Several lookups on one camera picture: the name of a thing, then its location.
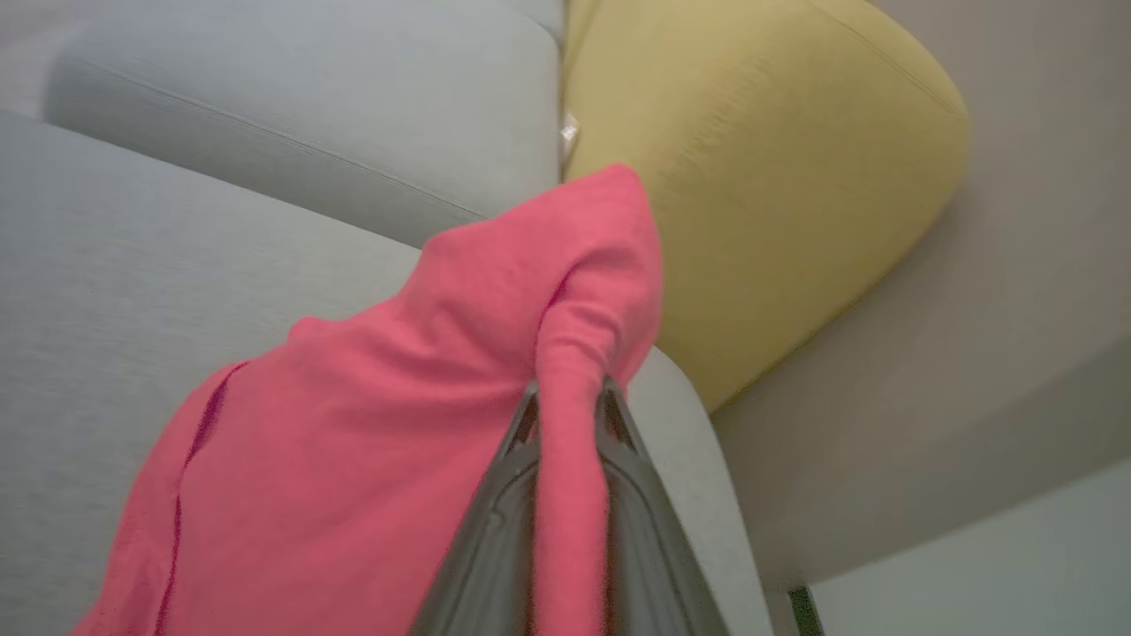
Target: pink garment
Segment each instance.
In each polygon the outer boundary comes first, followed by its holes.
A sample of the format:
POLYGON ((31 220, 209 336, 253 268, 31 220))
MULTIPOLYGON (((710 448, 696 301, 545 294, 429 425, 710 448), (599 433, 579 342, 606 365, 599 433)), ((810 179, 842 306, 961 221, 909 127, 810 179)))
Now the pink garment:
POLYGON ((396 296, 302 320, 189 395, 74 634, 405 634, 535 376, 536 625, 601 634, 594 402, 606 372, 624 387, 639 369, 659 294, 624 166, 435 237, 396 296))

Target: gray sofa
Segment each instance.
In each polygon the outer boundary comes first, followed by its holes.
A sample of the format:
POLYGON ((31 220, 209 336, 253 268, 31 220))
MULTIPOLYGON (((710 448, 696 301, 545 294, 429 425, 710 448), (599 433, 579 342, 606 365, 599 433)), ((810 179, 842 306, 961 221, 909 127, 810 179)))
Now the gray sofa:
MULTIPOLYGON (((137 469, 209 371, 382 301, 429 237, 556 182, 556 0, 314 7, 123 14, 60 59, 57 126, 0 113, 5 634, 93 602, 137 469)), ((732 634, 768 634, 690 383, 654 350, 630 406, 732 634)))

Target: floor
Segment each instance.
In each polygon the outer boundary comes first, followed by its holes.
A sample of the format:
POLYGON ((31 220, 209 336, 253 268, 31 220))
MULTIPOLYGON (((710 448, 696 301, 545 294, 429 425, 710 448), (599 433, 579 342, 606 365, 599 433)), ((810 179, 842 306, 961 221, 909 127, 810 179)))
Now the floor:
POLYGON ((37 117, 51 61, 123 0, 0 0, 0 110, 37 117))

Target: wall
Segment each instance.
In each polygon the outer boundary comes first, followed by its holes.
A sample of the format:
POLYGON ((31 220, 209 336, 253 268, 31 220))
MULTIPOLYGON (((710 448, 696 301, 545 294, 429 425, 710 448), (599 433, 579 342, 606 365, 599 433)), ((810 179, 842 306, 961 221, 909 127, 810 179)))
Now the wall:
POLYGON ((1131 462, 812 588, 828 636, 1123 636, 1131 462))
POLYGON ((877 3, 962 92, 970 173, 904 264, 715 418, 770 591, 1131 456, 1131 2, 877 3))

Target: yellow upholstery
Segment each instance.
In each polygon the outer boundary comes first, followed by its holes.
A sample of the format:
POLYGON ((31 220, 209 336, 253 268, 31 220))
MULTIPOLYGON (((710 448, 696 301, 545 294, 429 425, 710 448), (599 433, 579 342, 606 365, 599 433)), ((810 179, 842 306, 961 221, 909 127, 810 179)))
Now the yellow upholstery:
POLYGON ((961 97, 864 0, 571 11, 567 178, 640 173, 664 247, 658 345, 710 410, 888 272, 962 175, 961 97))

